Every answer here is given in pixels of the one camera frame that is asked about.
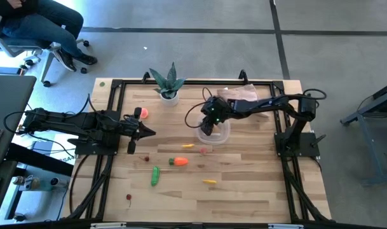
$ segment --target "yellow object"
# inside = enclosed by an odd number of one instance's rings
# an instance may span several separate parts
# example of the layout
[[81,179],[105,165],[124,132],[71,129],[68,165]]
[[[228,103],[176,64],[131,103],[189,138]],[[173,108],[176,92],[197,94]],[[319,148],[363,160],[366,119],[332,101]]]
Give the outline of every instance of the yellow object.
[[192,148],[194,146],[194,144],[188,144],[188,145],[183,145],[182,147],[183,148]]
[[203,180],[203,182],[206,184],[217,184],[217,181],[215,180]]

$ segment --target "clear plastic bowl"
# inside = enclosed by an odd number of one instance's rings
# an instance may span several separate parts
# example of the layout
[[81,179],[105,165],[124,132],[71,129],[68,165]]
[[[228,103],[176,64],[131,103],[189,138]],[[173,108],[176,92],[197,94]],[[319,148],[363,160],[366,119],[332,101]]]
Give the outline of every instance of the clear plastic bowl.
[[[204,114],[200,114],[198,116],[197,125],[200,125],[203,118],[205,117]],[[217,125],[217,128],[220,129],[219,133],[213,132],[210,136],[207,136],[203,131],[200,130],[200,128],[196,128],[196,136],[198,136],[199,140],[205,144],[211,144],[211,145],[218,145],[225,143],[230,136],[230,122],[229,120],[226,120],[224,123],[219,123]]]

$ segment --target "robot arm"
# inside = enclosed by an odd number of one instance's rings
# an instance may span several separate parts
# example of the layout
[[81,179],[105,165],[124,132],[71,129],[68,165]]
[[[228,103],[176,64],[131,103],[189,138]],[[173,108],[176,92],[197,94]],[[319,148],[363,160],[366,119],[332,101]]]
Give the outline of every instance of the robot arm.
[[35,131],[56,130],[66,134],[79,136],[79,139],[68,141],[76,146],[88,145],[89,148],[106,148],[116,151],[121,135],[131,137],[128,145],[128,153],[135,151],[135,141],[143,137],[149,137],[156,133],[145,127],[139,116],[141,108],[135,108],[134,115],[119,119],[117,111],[97,111],[90,113],[56,113],[43,108],[27,111],[23,130],[20,134],[33,133]]
[[[294,99],[299,101],[298,111],[289,104],[289,101]],[[200,129],[206,135],[210,135],[214,125],[220,122],[223,123],[230,118],[242,119],[255,113],[277,110],[288,113],[296,120],[312,121],[316,114],[316,98],[310,95],[297,94],[281,95],[252,102],[236,99],[228,99],[226,102],[220,97],[213,96],[201,108],[201,112],[206,117],[204,117]]]

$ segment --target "jeans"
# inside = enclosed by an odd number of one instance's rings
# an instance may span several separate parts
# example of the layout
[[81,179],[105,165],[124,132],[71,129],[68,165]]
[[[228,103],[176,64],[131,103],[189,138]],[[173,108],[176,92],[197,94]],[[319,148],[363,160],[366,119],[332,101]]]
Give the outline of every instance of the jeans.
[[64,51],[73,57],[80,57],[83,53],[78,49],[76,39],[82,26],[80,13],[53,0],[39,0],[36,13],[21,18],[7,18],[2,32],[12,38],[60,43]]

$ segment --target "orange object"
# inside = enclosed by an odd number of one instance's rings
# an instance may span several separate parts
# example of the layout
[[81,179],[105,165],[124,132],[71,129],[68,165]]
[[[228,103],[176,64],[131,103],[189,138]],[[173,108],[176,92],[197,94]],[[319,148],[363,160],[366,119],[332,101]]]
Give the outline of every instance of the orange object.
[[148,110],[147,110],[146,108],[142,108],[140,117],[141,117],[142,119],[148,117]]
[[189,160],[187,158],[182,158],[182,157],[175,157],[175,158],[169,158],[169,164],[170,165],[176,165],[176,166],[183,166],[187,165]]

